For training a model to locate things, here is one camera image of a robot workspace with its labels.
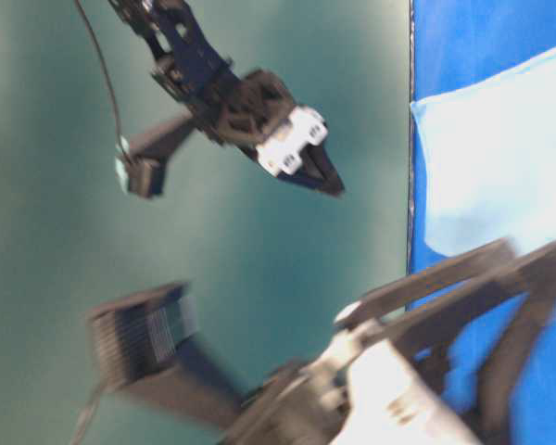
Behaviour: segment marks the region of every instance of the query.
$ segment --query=blue fabric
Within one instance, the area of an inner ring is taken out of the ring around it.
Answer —
[[[415,97],[446,93],[481,82],[556,46],[556,0],[414,0]],[[415,136],[415,219],[411,270],[444,257],[424,243],[426,173]],[[448,402],[471,403],[472,372],[509,319],[510,302],[470,324],[453,348]],[[556,319],[544,333],[516,389],[514,443],[556,445]]]

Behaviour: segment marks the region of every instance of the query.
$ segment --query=light blue cloth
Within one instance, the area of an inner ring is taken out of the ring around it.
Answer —
[[[556,47],[411,110],[430,248],[452,256],[509,236],[526,253],[556,239]]]

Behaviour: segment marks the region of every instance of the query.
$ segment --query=blurred robot arm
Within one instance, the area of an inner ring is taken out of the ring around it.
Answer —
[[[439,397],[451,344],[517,295],[476,373],[473,406],[454,413]],[[340,312],[319,357],[286,363],[248,396],[196,337],[188,302],[171,284],[92,312],[107,390],[220,431],[222,445],[510,445],[512,391],[556,306],[556,242],[515,258],[500,240],[379,287]]]

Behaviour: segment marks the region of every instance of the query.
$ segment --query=wire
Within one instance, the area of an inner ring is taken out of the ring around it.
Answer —
[[[109,70],[107,69],[107,64],[105,62],[105,58],[103,57],[103,51],[101,51],[101,46],[97,41],[95,31],[91,26],[91,22],[89,21],[88,17],[86,17],[86,13],[82,8],[80,0],[74,0],[74,5],[78,9],[79,14],[81,15],[82,21],[84,22],[84,26],[86,30],[89,32],[91,37],[91,41],[93,42],[93,46],[95,47],[96,53],[99,57],[99,64],[101,65],[101,70],[103,71],[103,75],[105,76],[105,82],[107,84],[107,91],[109,93],[109,99],[111,100],[111,106],[113,107],[113,116],[115,118],[115,132],[116,138],[118,140],[118,145],[120,146],[121,153],[125,160],[129,163],[132,163],[132,159],[126,152],[123,144],[123,138],[121,136],[121,119],[120,119],[120,109],[118,108],[118,101],[115,97],[115,91],[113,91],[113,84],[111,83],[111,78],[109,77]]]
[[[105,392],[105,383],[99,383],[91,392],[91,397],[84,405],[81,413],[78,416],[78,421],[76,422],[76,430],[74,431],[74,436],[69,442],[69,445],[79,445],[86,435],[91,421],[95,417],[96,409],[99,406],[101,396]]]

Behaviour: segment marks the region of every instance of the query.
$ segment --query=teal wall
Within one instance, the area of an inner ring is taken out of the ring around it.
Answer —
[[[142,41],[84,0],[134,134],[178,107]],[[124,196],[113,120],[71,1],[0,0],[0,444],[63,444],[97,379],[83,317],[189,279],[203,337],[251,387],[324,347],[335,314],[404,274],[408,2],[192,0],[243,74],[263,67],[330,124],[341,199],[273,180],[195,136],[166,196]],[[196,426],[107,397],[87,444],[213,443]]]

